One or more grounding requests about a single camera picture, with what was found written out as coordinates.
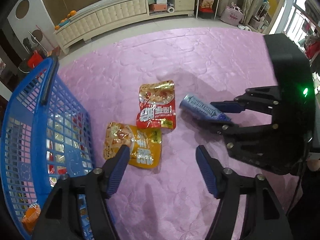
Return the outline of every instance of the orange box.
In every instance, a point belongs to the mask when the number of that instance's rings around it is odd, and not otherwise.
[[[158,11],[166,11],[167,10],[167,4],[150,4],[149,5],[149,10],[158,12]]]

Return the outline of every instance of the blue plastic basket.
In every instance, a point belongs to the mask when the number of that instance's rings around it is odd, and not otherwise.
[[[1,137],[0,172],[10,215],[25,239],[21,220],[35,201],[42,208],[61,174],[82,176],[94,168],[87,111],[57,76],[49,57],[19,84],[8,102]],[[84,236],[92,238],[80,196]]]

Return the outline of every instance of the cabinet door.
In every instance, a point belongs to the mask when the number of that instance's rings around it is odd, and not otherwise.
[[[100,23],[97,14],[94,12],[87,15],[86,17],[81,18],[80,20],[77,20],[76,22],[70,24],[68,27],[58,32],[56,34],[57,40],[59,44],[66,45],[70,41],[73,41],[79,36],[98,27],[100,27]]]
[[[121,19],[146,13],[146,0],[130,0],[99,10],[97,11],[97,16],[102,26]]]
[[[195,0],[174,0],[176,11],[193,11],[195,9]]]

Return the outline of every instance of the brown circle decoration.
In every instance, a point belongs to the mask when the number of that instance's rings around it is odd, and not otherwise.
[[[28,0],[22,0],[16,8],[16,17],[18,19],[25,17],[29,11],[29,6],[30,4]]]
[[[41,30],[34,30],[32,32],[32,35],[36,37],[37,41],[41,42],[42,41],[42,38],[43,38],[43,34],[42,34],[42,31]],[[31,37],[31,40],[33,43],[36,43],[36,41],[34,40],[33,37]]]

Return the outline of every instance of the pink quilted bedspread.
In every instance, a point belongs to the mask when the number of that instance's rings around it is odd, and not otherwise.
[[[219,200],[208,193],[195,151],[211,156],[239,175],[261,170],[228,157],[220,136],[199,129],[179,109],[187,93],[205,102],[233,100],[246,88],[275,85],[271,62],[258,33],[224,28],[190,28],[145,34],[93,51],[59,70],[59,75],[91,116],[97,166],[104,163],[108,122],[135,125],[139,87],[172,79],[177,128],[165,131],[162,160],[153,170],[128,166],[118,192],[108,201],[121,240],[203,240]],[[246,110],[229,114],[242,126],[270,123],[270,116]],[[263,171],[286,209],[297,179]],[[241,196],[234,240],[245,208]]]

